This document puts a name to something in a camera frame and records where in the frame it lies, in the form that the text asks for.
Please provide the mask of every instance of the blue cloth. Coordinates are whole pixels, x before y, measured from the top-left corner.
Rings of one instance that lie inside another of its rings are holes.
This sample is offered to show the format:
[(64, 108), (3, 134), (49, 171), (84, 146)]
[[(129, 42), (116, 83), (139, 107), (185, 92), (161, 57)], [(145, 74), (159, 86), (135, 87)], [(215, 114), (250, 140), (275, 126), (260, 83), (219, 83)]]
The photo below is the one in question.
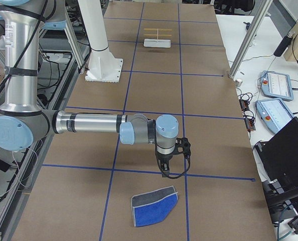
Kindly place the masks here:
[(177, 194), (174, 186), (171, 186), (133, 196), (131, 208), (134, 226), (141, 227), (165, 220), (177, 204)]

